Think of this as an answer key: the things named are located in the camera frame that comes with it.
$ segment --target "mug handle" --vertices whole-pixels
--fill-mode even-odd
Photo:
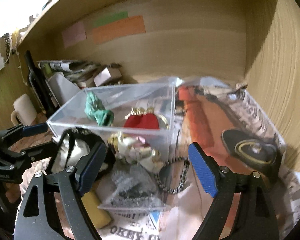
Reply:
[[[10,119],[11,119],[11,122],[13,123],[13,125],[19,125],[19,122],[17,120],[17,115],[18,115],[17,111],[13,111],[11,113]]]

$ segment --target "pink sticky note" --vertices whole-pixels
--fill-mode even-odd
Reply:
[[[62,32],[63,44],[65,49],[79,41],[84,41],[87,36],[83,22],[77,22]]]

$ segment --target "gold trim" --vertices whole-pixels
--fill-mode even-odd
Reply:
[[[255,144],[255,143],[256,143],[255,141],[251,141],[251,140],[243,140],[243,141],[238,142],[238,143],[235,145],[234,150],[235,150],[235,152],[236,152],[238,155],[241,155],[241,156],[243,156],[244,158],[246,158],[246,159],[248,159],[248,160],[250,160],[250,161],[252,161],[252,162],[255,162],[255,163],[258,163],[258,164],[266,164],[266,165],[269,165],[269,164],[272,162],[272,160],[270,160],[270,161],[268,161],[268,162],[266,162],[266,161],[261,161],[261,160],[257,160],[257,159],[255,159],[255,158],[251,157],[250,155],[246,154],[246,153],[242,150],[242,147],[243,147],[243,146],[246,146],[246,145],[253,145],[253,144]],[[271,144],[265,144],[265,145],[274,148],[274,146],[271,145]]]

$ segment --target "red pouch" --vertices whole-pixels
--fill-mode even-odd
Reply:
[[[155,114],[130,115],[124,123],[125,128],[141,128],[159,130],[159,121]]]

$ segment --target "sticky note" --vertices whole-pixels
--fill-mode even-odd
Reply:
[[[97,44],[140,33],[146,33],[142,15],[128,17],[92,29],[93,41]]]
[[[111,14],[111,15],[107,15],[104,17],[100,17],[97,20],[95,20],[93,22],[93,27],[100,27],[121,19],[125,19],[128,18],[128,12],[124,11],[124,12],[119,12],[119,13],[115,13],[115,14]]]
[[[65,49],[87,38],[82,21],[75,23],[62,32]]]

